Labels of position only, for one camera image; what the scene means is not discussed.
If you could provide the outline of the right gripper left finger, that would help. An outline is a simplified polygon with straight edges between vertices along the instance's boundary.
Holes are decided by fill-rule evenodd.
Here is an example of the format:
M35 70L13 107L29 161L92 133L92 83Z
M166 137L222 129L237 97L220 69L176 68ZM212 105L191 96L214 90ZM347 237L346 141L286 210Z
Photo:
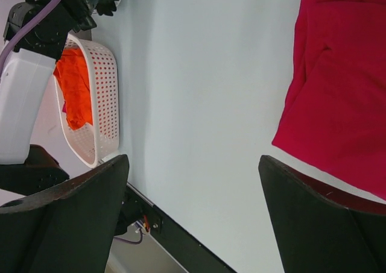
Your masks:
M104 272L128 171L118 155L1 206L1 272Z

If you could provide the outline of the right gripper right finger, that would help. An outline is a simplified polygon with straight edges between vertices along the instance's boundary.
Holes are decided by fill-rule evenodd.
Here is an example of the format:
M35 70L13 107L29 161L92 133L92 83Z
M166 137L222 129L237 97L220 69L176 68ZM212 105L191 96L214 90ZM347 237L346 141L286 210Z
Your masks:
M258 169L285 272L385 272L385 204L270 155Z

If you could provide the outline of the red t shirt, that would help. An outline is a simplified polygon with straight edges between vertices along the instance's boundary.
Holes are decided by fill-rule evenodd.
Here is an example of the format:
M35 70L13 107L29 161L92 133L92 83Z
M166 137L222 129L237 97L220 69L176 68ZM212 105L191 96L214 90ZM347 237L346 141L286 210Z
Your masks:
M385 198L385 0L301 0L272 144Z

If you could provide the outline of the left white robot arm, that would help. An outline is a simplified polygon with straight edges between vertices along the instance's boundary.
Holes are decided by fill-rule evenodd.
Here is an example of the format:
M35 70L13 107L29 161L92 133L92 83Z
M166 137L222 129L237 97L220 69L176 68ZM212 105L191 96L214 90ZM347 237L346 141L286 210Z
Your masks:
M30 140L68 34L95 27L99 2L24 0L10 9L1 51L1 189L29 195L68 179Z

